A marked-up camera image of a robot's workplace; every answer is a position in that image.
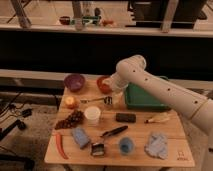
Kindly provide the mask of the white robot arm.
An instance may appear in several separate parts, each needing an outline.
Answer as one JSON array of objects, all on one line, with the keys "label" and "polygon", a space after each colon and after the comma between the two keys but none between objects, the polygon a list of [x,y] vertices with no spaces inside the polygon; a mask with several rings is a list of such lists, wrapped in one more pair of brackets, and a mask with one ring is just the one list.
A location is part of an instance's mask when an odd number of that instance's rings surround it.
[{"label": "white robot arm", "polygon": [[154,76],[145,68],[146,60],[141,55],[120,60],[116,64],[116,71],[110,76],[110,88],[114,92],[120,92],[129,83],[133,83],[190,120],[208,136],[201,171],[211,171],[213,169],[213,100]]}]

